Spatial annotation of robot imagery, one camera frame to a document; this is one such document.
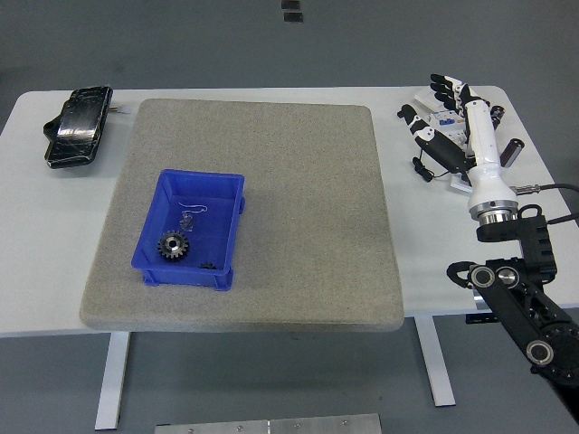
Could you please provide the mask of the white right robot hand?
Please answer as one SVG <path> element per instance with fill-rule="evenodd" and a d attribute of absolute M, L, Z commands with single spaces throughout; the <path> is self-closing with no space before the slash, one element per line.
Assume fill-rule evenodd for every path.
<path fill-rule="evenodd" d="M 472 157 L 420 118 L 412 106 L 402 105 L 397 117 L 405 121 L 422 151 L 447 172 L 461 173 L 469 178 L 471 193 L 468 207 L 474 221 L 483 226 L 514 219 L 518 209 L 517 197 L 501 176 L 489 104 L 468 84 L 450 76 L 433 74 L 430 87 L 434 97 L 445 108 L 465 119 L 467 145 L 473 152 Z"/>

